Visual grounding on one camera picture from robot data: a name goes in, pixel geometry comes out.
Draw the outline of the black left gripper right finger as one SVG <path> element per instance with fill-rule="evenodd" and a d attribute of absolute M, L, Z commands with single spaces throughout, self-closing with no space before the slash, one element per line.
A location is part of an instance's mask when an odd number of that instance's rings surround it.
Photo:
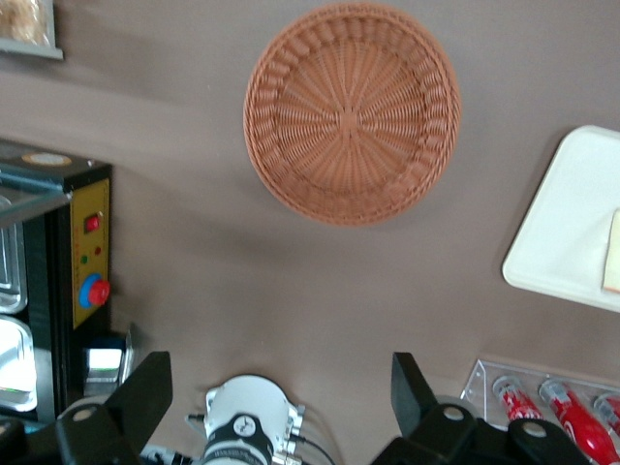
<path fill-rule="evenodd" d="M 409 353 L 392 355 L 390 403 L 400 435 L 375 464 L 482 464 L 478 421 L 454 402 L 441 403 Z"/>

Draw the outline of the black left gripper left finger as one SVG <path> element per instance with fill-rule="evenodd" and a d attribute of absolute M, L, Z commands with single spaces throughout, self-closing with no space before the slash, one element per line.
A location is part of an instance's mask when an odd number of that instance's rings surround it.
<path fill-rule="evenodd" d="M 172 402 L 171 355 L 153 352 L 103 403 L 68 409 L 55 423 L 64 464 L 139 464 Z"/>

